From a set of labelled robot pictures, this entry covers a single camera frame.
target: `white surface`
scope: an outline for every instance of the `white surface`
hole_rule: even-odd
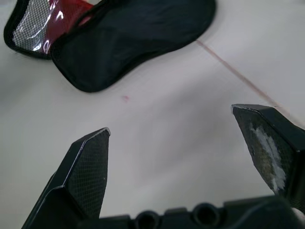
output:
[[[304,122],[302,7],[219,0],[200,40]],[[1,29],[12,8],[1,5]],[[70,144],[105,126],[112,135],[101,216],[272,193],[230,110],[268,104],[197,43],[96,94],[73,88],[52,62],[9,50],[2,37],[0,48],[0,228],[21,228]]]
[[[305,0],[219,0],[200,40],[304,126]]]

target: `white scuff mark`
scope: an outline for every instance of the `white scuff mark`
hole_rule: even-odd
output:
[[[264,151],[270,156],[274,171],[274,177],[272,179],[273,191],[277,193],[279,189],[284,189],[286,181],[286,174],[281,167],[279,151],[275,145],[274,140],[264,132],[262,127],[258,127],[254,130],[251,124],[250,130],[255,133]]]

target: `mesh pocket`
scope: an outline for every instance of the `mesh pocket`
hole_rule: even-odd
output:
[[[12,49],[36,57],[49,57],[52,43],[92,7],[83,0],[20,1],[7,23],[4,37]]]

